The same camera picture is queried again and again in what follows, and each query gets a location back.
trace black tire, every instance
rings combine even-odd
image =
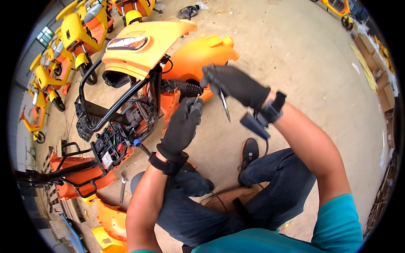
[[[345,19],[345,17],[342,17],[342,25],[348,31],[353,29],[353,23],[350,23],[348,19]]]
[[[63,103],[62,98],[59,95],[52,100],[52,103],[59,111],[65,111],[65,104]]]
[[[87,73],[87,71],[90,69],[92,65],[93,64],[89,62],[83,63],[79,66],[81,77],[84,77],[84,75]],[[93,73],[89,76],[89,78],[87,78],[86,83],[88,83],[89,85],[95,85],[97,83],[97,75],[95,71],[93,71]]]
[[[111,24],[110,28],[108,28],[107,33],[112,33],[114,30],[114,24]]]
[[[53,72],[55,73],[55,75],[60,76],[60,74],[62,73],[62,64],[58,63],[57,65],[58,67]]]
[[[36,137],[38,138],[38,140],[36,140],[36,143],[43,144],[45,142],[45,135],[41,131],[39,131]]]

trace gloved hand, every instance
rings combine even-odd
[[[219,95],[220,89],[224,96],[232,96],[244,106],[249,106],[259,111],[270,92],[253,80],[247,74],[233,66],[211,65],[203,67],[204,76],[200,86],[205,88],[208,84],[211,91]]]
[[[180,152],[190,145],[196,135],[197,125],[201,123],[204,100],[199,98],[184,98],[173,113],[167,125],[166,133],[161,143],[156,147],[167,160],[176,162]]]

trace concrete floor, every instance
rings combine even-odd
[[[194,5],[195,0],[164,1],[164,14],[153,13],[144,21],[174,20],[179,9]],[[220,38],[231,36],[234,49],[240,59],[234,63],[272,90],[282,90],[288,102],[304,112],[332,138],[341,152],[347,176],[352,187],[360,222],[365,224],[372,206],[383,171],[379,168],[382,151],[382,131],[386,128],[384,116],[379,108],[377,96],[370,90],[363,72],[352,67],[360,63],[349,43],[354,45],[350,33],[346,32],[337,16],[326,12],[321,3],[310,1],[263,0],[251,5],[242,0],[210,0],[209,10],[200,11],[192,20],[198,23],[198,31],[179,39],[168,51],[175,52],[181,45],[216,34]],[[122,29],[122,20],[116,11],[114,38]],[[101,53],[92,56],[95,60]],[[86,98],[91,102],[110,107],[129,85],[114,89],[104,84],[101,77],[104,64],[97,68],[98,83],[86,86]],[[72,86],[64,98],[66,111],[61,113],[51,105],[47,124],[47,138],[37,146],[37,162],[43,162],[47,147],[57,144],[59,138],[75,141],[81,149],[90,147],[81,140],[76,131],[75,107],[81,80],[78,72],[72,73]],[[235,188],[237,167],[240,164],[242,142],[253,137],[258,140],[261,154],[265,143],[244,129],[239,119],[248,111],[232,98],[228,100],[232,123],[228,123],[219,98],[214,97],[204,105],[202,123],[191,145],[186,149],[190,160],[201,174],[212,180],[215,192]],[[145,141],[150,150],[163,137],[164,123],[160,120],[156,131]],[[272,126],[269,153],[289,147],[280,133]],[[147,156],[137,150],[115,174],[117,181],[98,191],[103,201],[119,205],[120,173],[125,170],[128,177],[147,168]],[[131,194],[126,187],[124,204],[126,209]],[[90,219],[80,225],[85,235],[86,247],[99,252],[101,247],[90,232],[99,226],[95,204],[87,206]],[[286,234],[310,241],[318,211],[318,188],[315,185],[304,206],[304,212],[289,222]],[[156,226],[158,242],[164,252],[181,252],[182,243],[172,239]]]

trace leg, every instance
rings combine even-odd
[[[239,180],[245,185],[270,182],[245,208],[259,227],[276,230],[303,212],[316,178],[288,148],[256,159],[240,173]]]
[[[131,192],[144,172],[131,180]],[[198,173],[180,171],[176,177],[168,178],[162,209],[157,224],[176,240],[196,247],[211,241],[226,222],[226,216],[191,200],[209,193],[208,182]]]

